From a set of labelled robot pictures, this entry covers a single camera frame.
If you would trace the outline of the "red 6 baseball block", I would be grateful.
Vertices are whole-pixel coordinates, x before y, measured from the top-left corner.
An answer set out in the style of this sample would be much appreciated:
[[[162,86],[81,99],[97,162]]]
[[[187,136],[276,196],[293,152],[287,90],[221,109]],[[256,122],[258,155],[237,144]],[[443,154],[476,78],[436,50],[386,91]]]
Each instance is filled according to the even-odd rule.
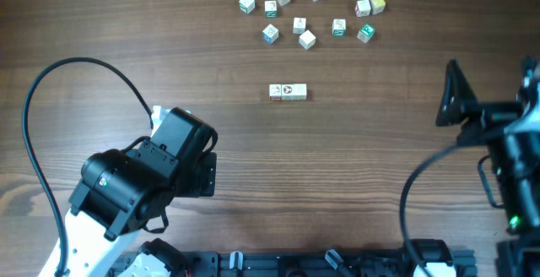
[[[269,100],[282,100],[282,85],[270,84],[269,85]]]

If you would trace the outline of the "green N letter block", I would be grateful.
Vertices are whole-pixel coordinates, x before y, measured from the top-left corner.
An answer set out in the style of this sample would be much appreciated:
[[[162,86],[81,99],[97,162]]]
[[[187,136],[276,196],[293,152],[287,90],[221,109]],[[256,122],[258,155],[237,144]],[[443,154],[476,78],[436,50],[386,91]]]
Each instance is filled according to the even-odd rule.
[[[294,85],[294,100],[305,100],[307,98],[307,84]]]

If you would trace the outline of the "yellow soccer ball J block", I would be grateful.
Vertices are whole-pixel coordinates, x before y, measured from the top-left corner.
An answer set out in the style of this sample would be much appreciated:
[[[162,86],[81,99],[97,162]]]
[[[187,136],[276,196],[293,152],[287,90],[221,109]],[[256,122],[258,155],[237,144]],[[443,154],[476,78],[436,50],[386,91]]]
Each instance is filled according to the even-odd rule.
[[[281,85],[281,100],[294,100],[294,84]]]

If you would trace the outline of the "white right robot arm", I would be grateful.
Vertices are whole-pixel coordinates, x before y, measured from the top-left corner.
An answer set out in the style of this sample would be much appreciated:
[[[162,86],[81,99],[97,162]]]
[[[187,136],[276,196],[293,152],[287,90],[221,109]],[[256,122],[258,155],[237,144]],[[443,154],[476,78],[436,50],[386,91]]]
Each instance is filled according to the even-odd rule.
[[[539,274],[539,61],[521,64],[516,99],[480,102],[460,69],[446,65],[445,88],[435,123],[458,125],[460,147],[484,146],[499,187],[511,238],[496,246],[499,276]]]

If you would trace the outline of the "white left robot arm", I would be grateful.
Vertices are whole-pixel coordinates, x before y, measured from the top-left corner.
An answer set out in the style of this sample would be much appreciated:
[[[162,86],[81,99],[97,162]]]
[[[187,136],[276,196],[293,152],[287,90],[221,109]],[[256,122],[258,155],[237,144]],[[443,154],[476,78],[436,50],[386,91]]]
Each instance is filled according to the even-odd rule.
[[[174,198],[214,194],[218,134],[174,108],[151,136],[91,155],[68,202],[66,240],[57,242],[42,276],[99,276],[153,218],[166,222]]]

